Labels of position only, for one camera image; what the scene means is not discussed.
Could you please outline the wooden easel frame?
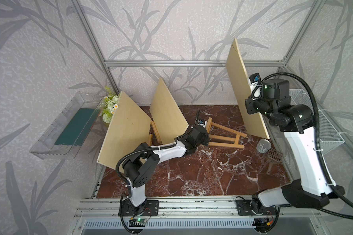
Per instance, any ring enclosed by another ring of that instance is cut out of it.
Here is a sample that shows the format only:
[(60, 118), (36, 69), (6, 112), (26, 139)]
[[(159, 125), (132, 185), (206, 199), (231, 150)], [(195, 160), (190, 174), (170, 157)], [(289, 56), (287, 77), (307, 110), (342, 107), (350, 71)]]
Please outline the wooden easel frame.
[(154, 134), (155, 134), (155, 136), (156, 136), (156, 140), (157, 140), (158, 144), (159, 144), (159, 145), (162, 145), (162, 141), (161, 141), (161, 138), (160, 138), (160, 134), (159, 134), (159, 132), (158, 132), (158, 130), (157, 130), (157, 127), (156, 127), (156, 124), (155, 124), (155, 122), (154, 122), (153, 120), (151, 121), (151, 126), (152, 126), (152, 129), (153, 129)]
[[(235, 137), (225, 137), (225, 136), (218, 136), (218, 135), (212, 135), (210, 134), (210, 131), (213, 127), (216, 127), (218, 129), (221, 129), (223, 131), (235, 134)], [(236, 131), (234, 129), (230, 129), (228, 127), (222, 126), (220, 124), (214, 123), (213, 118), (209, 117), (207, 124), (206, 124), (206, 130), (209, 134), (209, 146), (218, 146), (218, 147), (228, 147), (228, 148), (239, 148), (243, 149), (244, 145), (240, 145), (239, 141), (241, 138), (246, 138), (247, 134)]]
[(153, 142), (153, 134), (149, 134), (147, 144), (148, 144), (149, 146), (151, 146), (151, 145), (152, 145), (152, 142)]

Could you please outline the wooden board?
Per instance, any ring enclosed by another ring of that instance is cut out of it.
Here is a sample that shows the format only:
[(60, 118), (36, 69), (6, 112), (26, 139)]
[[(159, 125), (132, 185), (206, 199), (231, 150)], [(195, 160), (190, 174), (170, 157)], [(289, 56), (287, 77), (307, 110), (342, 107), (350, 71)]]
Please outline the wooden board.
[(189, 126), (162, 78), (158, 81), (150, 113), (160, 141), (164, 145), (172, 143), (176, 137), (183, 135)]
[(148, 142), (151, 126), (150, 116), (123, 91), (118, 105), (97, 158), (97, 163), (111, 169), (141, 143)]
[(226, 61), (226, 70), (247, 134), (269, 139), (270, 136), (262, 115), (260, 113), (249, 115), (245, 106), (245, 100), (251, 95), (251, 88), (237, 39), (234, 39), (231, 44)]

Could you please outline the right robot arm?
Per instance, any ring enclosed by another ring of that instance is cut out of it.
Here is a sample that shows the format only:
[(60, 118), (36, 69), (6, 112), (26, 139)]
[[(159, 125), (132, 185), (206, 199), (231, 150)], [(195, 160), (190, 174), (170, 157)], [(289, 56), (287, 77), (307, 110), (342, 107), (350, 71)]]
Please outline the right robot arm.
[[(294, 78), (305, 88), (311, 106), (291, 104), (289, 82)], [(332, 179), (324, 160), (320, 141), (320, 116), (312, 89), (299, 76), (278, 72), (261, 79), (249, 76), (251, 95), (245, 100), (249, 115), (262, 114), (278, 127), (291, 146), (300, 178), (292, 183), (253, 196), (255, 209), (272, 206), (317, 209), (333, 216), (353, 220), (353, 202)]]

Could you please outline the metal tin can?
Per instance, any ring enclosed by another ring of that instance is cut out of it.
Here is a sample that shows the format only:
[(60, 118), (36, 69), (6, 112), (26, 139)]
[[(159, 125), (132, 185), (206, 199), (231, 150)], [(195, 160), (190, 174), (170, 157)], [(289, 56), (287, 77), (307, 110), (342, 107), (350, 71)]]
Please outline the metal tin can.
[(271, 142), (266, 139), (259, 140), (256, 146), (257, 152), (261, 154), (267, 153), (271, 148), (272, 148)]

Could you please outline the potted artificial flowers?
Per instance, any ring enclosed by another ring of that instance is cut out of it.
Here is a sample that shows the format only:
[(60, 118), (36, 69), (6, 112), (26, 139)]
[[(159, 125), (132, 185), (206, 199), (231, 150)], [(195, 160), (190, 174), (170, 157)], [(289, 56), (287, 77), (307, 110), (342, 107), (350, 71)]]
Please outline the potted artificial flowers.
[(115, 111), (119, 108), (119, 96), (114, 94), (108, 86), (105, 87), (105, 91), (107, 95), (104, 97), (105, 105), (101, 116), (105, 123), (110, 124)]

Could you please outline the green mat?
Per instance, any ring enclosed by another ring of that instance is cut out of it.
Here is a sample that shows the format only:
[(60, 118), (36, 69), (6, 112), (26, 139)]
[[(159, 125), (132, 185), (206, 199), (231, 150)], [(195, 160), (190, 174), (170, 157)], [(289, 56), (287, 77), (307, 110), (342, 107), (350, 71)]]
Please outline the green mat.
[(95, 109), (79, 109), (56, 140), (55, 145), (82, 146), (97, 116), (98, 111)]

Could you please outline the clear acrylic shelf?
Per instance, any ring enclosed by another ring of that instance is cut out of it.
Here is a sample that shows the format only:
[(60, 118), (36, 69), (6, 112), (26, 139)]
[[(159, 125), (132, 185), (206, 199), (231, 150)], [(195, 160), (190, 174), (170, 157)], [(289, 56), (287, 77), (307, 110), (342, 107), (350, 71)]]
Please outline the clear acrylic shelf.
[(104, 106), (103, 97), (94, 94), (78, 92), (66, 105), (54, 122), (48, 127), (39, 140), (32, 146), (30, 153), (46, 160), (71, 160), (74, 159), (83, 146), (55, 145), (56, 140), (81, 108), (95, 109), (99, 113)]

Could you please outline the aluminium frame crossbar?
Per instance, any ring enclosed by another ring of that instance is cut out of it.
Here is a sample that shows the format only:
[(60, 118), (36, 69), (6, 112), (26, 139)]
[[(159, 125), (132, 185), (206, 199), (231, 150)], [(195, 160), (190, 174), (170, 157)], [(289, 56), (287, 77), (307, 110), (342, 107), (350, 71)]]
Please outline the aluminium frame crossbar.
[[(282, 60), (244, 60), (246, 67), (282, 67)], [(202, 61), (202, 60), (108, 60), (105, 61), (108, 68), (113, 67), (225, 67), (226, 61)]]

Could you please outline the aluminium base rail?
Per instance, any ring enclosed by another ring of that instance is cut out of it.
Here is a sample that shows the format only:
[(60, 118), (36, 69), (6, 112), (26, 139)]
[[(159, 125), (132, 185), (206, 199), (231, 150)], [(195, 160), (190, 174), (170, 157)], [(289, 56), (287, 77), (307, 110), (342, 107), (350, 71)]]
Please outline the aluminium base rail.
[[(235, 196), (179, 196), (150, 197), (158, 200), (158, 216), (153, 219), (171, 218), (239, 218)], [(73, 219), (119, 218), (118, 198), (83, 199)]]

